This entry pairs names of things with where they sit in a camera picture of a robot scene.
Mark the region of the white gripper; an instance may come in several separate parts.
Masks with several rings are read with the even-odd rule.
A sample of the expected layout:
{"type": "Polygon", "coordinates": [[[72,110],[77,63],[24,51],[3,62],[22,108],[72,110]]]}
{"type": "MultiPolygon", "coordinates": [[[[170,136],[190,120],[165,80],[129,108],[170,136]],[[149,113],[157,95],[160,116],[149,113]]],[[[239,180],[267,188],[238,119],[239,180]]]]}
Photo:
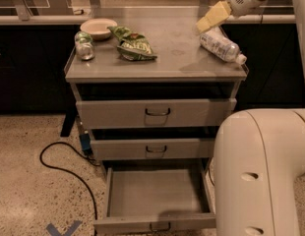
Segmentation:
{"type": "Polygon", "coordinates": [[[240,17],[248,15],[259,7],[265,0],[225,0],[213,5],[206,14],[201,17],[196,28],[198,33],[206,32],[221,25],[229,16],[240,17]]]}

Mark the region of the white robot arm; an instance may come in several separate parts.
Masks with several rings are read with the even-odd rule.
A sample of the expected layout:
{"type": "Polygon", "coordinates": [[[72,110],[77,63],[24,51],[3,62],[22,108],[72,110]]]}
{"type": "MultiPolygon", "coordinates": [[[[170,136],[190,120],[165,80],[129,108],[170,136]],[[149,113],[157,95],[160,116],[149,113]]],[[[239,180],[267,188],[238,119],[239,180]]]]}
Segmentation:
{"type": "MultiPolygon", "coordinates": [[[[225,0],[198,32],[249,15],[267,0],[225,0]]],[[[292,0],[305,83],[305,0],[292,0]]],[[[300,236],[294,180],[305,174],[305,108],[250,109],[220,125],[214,142],[216,236],[300,236]]]]}

